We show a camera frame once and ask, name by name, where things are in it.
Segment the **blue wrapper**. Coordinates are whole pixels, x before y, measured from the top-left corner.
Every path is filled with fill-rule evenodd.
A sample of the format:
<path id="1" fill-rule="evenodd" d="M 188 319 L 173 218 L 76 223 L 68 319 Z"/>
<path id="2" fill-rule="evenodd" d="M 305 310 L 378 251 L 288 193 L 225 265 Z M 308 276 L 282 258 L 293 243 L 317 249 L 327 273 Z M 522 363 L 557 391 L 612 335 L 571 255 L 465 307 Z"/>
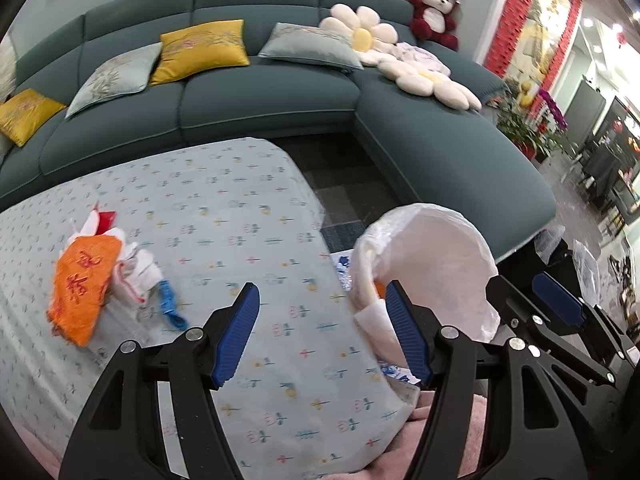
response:
<path id="1" fill-rule="evenodd" d="M 165 321 L 175 330 L 186 330 L 189 323 L 179 313 L 174 290 L 167 280 L 161 280 L 157 284 L 160 294 L 160 313 Z"/>

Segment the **white tissue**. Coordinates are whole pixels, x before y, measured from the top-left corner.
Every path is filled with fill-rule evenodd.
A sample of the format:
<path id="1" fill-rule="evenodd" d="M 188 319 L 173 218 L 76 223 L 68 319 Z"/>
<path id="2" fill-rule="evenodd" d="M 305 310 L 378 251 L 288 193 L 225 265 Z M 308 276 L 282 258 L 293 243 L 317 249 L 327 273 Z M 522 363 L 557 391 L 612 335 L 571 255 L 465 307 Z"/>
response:
<path id="1" fill-rule="evenodd" d="M 164 276 L 155 263 L 152 252 L 131 243 L 122 248 L 114 265 L 111 278 L 111 293 L 129 307 L 146 304 L 151 290 Z"/>

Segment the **orange snack bag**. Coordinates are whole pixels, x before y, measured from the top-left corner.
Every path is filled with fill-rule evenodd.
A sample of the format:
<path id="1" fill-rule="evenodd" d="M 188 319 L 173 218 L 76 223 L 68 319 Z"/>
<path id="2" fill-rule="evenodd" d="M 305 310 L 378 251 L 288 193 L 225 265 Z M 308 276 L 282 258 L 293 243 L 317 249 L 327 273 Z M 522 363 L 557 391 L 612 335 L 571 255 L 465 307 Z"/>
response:
<path id="1" fill-rule="evenodd" d="M 122 242 L 111 235 L 78 236 L 58 258 L 47 317 L 78 347 L 92 337 L 121 249 Z"/>

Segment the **red envelope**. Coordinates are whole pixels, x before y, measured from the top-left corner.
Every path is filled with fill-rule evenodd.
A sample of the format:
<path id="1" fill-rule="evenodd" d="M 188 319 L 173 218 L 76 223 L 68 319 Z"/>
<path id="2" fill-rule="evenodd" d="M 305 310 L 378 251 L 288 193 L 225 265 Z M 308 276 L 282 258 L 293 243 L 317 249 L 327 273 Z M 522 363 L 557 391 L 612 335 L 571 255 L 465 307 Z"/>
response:
<path id="1" fill-rule="evenodd" d="M 116 212 L 114 210 L 104 210 L 95 204 L 77 234 L 80 236 L 102 235 L 114 226 L 115 220 Z"/>

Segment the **floral light blue tablecloth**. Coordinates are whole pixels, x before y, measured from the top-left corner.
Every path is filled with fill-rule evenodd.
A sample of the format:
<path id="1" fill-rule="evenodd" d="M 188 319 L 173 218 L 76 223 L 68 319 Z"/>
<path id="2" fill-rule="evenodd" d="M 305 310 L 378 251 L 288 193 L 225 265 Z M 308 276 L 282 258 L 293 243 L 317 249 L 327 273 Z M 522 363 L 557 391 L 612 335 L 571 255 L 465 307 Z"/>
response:
<path id="1" fill-rule="evenodd" d="M 234 377 L 212 394 L 245 479 L 363 469 L 410 417 L 418 392 L 384 376 L 354 319 L 320 229 L 323 212 L 285 151 L 245 138 L 155 155 L 50 188 L 1 216 L 1 404 L 40 450 L 62 456 L 119 345 L 175 330 L 155 299 L 108 297 L 92 341 L 54 332 L 55 267 L 94 207 L 116 214 L 177 309 L 201 326 L 246 283 L 260 308 Z"/>

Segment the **white flower pillow flat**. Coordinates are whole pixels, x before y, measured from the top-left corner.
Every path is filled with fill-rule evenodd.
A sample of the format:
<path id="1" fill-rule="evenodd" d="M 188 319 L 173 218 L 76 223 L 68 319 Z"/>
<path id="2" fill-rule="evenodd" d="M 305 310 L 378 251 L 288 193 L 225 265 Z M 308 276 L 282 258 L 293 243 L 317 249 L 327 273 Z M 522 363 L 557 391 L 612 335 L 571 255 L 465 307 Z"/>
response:
<path id="1" fill-rule="evenodd" d="M 480 99 L 470 89 L 442 73 L 400 61 L 380 63 L 378 71 L 410 96 L 434 98 L 452 110 L 479 112 L 482 109 Z"/>

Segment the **light grey cushion left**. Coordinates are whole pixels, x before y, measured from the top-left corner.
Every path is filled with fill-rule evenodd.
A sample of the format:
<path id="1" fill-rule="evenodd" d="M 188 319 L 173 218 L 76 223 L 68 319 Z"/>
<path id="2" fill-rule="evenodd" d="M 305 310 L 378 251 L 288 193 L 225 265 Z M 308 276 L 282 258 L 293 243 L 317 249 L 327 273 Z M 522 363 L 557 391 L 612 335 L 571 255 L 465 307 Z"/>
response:
<path id="1" fill-rule="evenodd" d="M 90 106 L 143 91 L 149 84 L 160 52 L 162 44 L 157 42 L 105 61 L 80 87 L 65 118 L 71 118 Z"/>

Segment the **light grey cushion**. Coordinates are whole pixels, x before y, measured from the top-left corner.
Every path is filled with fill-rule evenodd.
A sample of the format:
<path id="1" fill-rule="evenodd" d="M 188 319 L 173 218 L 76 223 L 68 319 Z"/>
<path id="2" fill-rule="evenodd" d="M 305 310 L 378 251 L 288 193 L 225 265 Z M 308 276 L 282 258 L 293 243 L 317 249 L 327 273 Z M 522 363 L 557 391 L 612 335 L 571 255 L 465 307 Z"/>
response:
<path id="1" fill-rule="evenodd" d="M 157 42 L 105 61 L 80 87 L 65 118 L 71 118 L 90 106 L 143 91 L 149 84 L 160 52 L 162 44 Z"/>
<path id="2" fill-rule="evenodd" d="M 258 56 L 265 60 L 362 70 L 349 36 L 308 25 L 277 23 Z"/>

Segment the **yellow cushion centre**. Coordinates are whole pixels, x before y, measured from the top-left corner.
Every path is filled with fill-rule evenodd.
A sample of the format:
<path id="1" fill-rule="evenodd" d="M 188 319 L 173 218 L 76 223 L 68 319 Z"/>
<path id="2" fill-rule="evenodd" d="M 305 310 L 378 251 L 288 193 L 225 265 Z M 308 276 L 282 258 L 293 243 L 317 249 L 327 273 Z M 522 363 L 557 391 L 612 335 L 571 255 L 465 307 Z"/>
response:
<path id="1" fill-rule="evenodd" d="M 215 68 L 249 66 L 243 28 L 243 20 L 228 20 L 165 32 L 150 85 L 169 84 Z"/>

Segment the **yellow cushion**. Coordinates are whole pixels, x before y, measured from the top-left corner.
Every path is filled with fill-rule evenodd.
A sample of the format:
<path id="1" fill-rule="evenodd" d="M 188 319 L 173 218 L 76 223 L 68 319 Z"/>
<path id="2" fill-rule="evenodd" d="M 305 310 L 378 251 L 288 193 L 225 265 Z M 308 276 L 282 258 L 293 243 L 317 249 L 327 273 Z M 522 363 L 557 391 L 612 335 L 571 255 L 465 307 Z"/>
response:
<path id="1" fill-rule="evenodd" d="M 165 32 L 150 85 L 169 84 L 215 68 L 249 66 L 243 28 L 243 20 L 228 20 Z"/>
<path id="2" fill-rule="evenodd" d="M 1 133 L 22 148 L 42 125 L 65 109 L 63 103 L 36 90 L 23 90 L 1 105 Z"/>

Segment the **yellow cushion left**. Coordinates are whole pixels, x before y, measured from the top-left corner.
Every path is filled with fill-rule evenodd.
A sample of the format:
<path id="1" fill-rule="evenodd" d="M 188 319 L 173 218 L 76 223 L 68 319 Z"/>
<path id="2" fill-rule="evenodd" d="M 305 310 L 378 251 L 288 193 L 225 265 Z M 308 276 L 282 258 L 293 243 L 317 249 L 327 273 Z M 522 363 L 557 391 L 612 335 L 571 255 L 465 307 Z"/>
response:
<path id="1" fill-rule="evenodd" d="M 22 148 L 42 125 L 65 109 L 63 103 L 36 90 L 23 90 L 1 105 L 1 133 Z"/>

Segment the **light grey cushion right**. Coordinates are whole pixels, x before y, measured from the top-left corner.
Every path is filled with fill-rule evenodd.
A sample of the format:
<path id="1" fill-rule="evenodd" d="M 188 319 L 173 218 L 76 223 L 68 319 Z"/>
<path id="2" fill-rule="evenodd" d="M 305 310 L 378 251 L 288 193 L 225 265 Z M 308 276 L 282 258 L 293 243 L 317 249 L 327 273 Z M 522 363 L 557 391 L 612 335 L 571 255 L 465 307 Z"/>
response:
<path id="1" fill-rule="evenodd" d="M 258 56 L 265 60 L 362 70 L 349 36 L 308 25 L 277 23 Z"/>

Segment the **white flower pillow upright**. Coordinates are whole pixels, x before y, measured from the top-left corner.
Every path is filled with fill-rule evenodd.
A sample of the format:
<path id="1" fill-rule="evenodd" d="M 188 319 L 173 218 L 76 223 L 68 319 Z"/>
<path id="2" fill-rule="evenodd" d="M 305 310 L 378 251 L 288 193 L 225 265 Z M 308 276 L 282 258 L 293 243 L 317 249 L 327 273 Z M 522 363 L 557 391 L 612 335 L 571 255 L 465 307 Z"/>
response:
<path id="1" fill-rule="evenodd" d="M 398 41 L 396 28 L 383 23 L 375 10 L 368 6 L 352 10 L 344 3 L 334 4 L 319 28 L 347 37 L 362 65 L 377 66 L 395 59 L 392 52 Z"/>

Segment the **red white plush bear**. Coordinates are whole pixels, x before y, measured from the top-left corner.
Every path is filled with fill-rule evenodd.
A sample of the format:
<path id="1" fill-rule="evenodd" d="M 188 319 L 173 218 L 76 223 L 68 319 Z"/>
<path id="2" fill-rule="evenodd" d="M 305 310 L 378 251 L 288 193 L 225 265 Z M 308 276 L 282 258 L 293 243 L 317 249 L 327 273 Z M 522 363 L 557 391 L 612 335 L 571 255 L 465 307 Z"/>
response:
<path id="1" fill-rule="evenodd" d="M 413 7 L 409 25 L 413 36 L 421 41 L 433 41 L 449 50 L 459 49 L 454 12 L 460 0 L 407 0 Z"/>

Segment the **red wall hanging decoration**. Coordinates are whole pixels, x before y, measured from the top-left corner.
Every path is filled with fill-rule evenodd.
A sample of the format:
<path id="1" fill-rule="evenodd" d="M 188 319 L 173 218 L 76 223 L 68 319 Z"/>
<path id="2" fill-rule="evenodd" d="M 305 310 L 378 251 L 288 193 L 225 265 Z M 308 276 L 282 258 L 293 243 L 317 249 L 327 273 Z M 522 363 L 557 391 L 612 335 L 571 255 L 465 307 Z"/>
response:
<path id="1" fill-rule="evenodd" d="M 544 78 L 539 88 L 551 92 L 561 68 L 565 64 L 567 52 L 573 44 L 577 23 L 582 13 L 582 0 L 568 0 L 568 14 L 561 21 L 561 35 L 555 41 Z M 513 61 L 518 42 L 523 37 L 528 11 L 533 9 L 534 0 L 506 0 L 498 21 L 494 38 L 485 56 L 484 66 L 499 77 L 506 76 L 506 71 Z"/>

